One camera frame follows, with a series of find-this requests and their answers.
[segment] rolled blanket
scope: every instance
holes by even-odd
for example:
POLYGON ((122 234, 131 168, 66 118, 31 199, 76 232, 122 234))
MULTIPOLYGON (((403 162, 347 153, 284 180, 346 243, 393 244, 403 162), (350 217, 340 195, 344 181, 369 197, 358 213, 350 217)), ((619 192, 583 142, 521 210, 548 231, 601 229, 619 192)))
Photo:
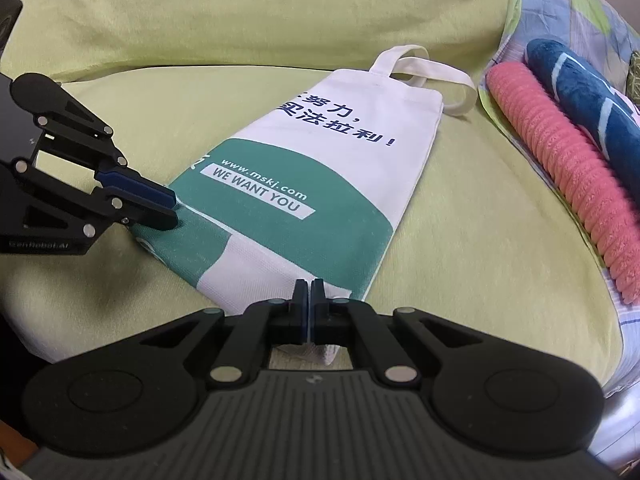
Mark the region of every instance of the rolled blanket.
POLYGON ((526 65, 500 63, 489 70, 486 82, 504 115, 584 224, 625 303, 638 300, 638 210, 607 161, 526 65))
POLYGON ((560 108, 591 136, 640 206, 640 115, 583 57, 555 40, 532 40, 525 60, 560 108))

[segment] chinese character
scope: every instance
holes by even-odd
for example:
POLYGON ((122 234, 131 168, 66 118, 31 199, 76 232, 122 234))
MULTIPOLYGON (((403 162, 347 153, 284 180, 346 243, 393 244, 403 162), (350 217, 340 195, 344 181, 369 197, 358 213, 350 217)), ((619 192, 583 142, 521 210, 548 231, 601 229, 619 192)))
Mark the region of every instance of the chinese character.
POLYGON ((299 115, 296 118, 312 124, 320 124, 326 121, 326 117, 324 115, 316 114, 311 108, 307 108, 306 112, 303 112, 302 115, 299 115))
POLYGON ((325 124, 323 128, 329 128, 330 130, 346 134, 349 133, 349 130, 351 130, 353 126, 348 123, 341 123, 340 121, 331 121, 330 123, 325 124))
POLYGON ((282 106, 279 106, 277 109, 278 110, 282 110, 289 117, 293 117, 300 110, 302 110, 302 108, 304 108, 304 107, 299 105, 298 103, 294 103, 293 101, 288 101, 288 102, 284 103, 282 106))
POLYGON ((335 103, 334 103, 334 105, 335 105, 336 109, 335 110, 327 110, 327 112, 341 112, 343 110, 346 110, 346 113, 344 115, 343 114, 338 114, 338 117, 346 117, 351 112, 353 112, 353 109, 352 108, 347 108, 346 105, 337 105, 335 103))
POLYGON ((324 106, 325 104, 328 104, 331 102, 331 99, 322 99, 321 97, 318 97, 317 95, 310 95, 309 97, 305 97, 304 99, 302 99, 303 103, 311 103, 313 105, 316 106, 324 106))
POLYGON ((356 133, 354 133, 353 135, 357 135, 359 139, 361 139, 362 137, 369 137, 369 134, 371 135, 375 135, 375 133, 370 132, 369 130, 358 130, 356 133))

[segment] pink plush roll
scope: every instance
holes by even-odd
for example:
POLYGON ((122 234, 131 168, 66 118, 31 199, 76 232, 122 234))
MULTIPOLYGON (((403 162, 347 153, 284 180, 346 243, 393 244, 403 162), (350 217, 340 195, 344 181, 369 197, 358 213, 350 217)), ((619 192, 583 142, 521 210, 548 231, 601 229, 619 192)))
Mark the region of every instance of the pink plush roll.
POLYGON ((607 161, 526 65, 500 63, 489 70, 486 82, 504 115, 584 224, 625 303, 638 300, 640 217, 607 161))

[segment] yellow-green fabric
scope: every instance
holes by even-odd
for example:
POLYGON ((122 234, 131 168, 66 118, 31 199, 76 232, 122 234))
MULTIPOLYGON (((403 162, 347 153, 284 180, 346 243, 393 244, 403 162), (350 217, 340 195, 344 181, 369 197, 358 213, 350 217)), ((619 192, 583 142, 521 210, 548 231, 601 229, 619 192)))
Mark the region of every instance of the yellow-green fabric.
MULTIPOLYGON (((65 87, 115 130, 133 168, 169 182, 250 121, 326 73, 270 67, 149 68, 65 87)), ((86 170, 43 157, 89 190, 86 170)), ((10 319, 50 358, 209 304, 114 226, 82 257, 4 256, 10 319)), ((478 105, 444 117, 367 297, 412 305, 567 357, 605 381, 620 334, 598 266, 567 215, 478 105)))
MULTIPOLYGON (((368 68, 396 44, 479 80, 508 0, 23 0, 0 67, 64 82, 152 65, 368 68)), ((65 87, 114 129, 133 168, 168 183, 323 72, 147 68, 65 87)), ((91 175, 41 156, 89 190, 91 175)), ((114 226, 82 257, 2 256, 5 314, 56 360, 209 301, 114 226)), ((572 219, 479 105, 444 117, 430 160, 374 281, 379 312, 413 305, 567 357, 601 382, 621 355, 598 266, 572 219)))

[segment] white stripe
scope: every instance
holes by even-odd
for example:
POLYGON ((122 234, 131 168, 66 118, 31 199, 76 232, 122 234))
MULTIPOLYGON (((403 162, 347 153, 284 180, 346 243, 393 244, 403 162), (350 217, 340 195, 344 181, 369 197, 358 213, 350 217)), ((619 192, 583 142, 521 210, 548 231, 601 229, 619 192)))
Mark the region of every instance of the white stripe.
POLYGON ((551 72, 551 88, 553 88, 554 90, 554 97, 556 98, 557 102, 559 102, 560 99, 558 98, 558 90, 556 90, 556 82, 558 81, 558 76, 560 75, 560 69, 562 68, 562 65, 564 65, 564 62, 568 57, 569 56, 564 52, 560 54, 560 56, 558 56, 558 60, 556 61, 556 64, 554 65, 554 69, 551 72))
POLYGON ((608 97, 604 99, 602 108, 600 109, 600 121, 598 122, 600 149, 607 160, 609 160, 609 152, 607 151, 607 124, 609 124, 609 116, 611 115, 611 107, 613 104, 613 101, 608 97))

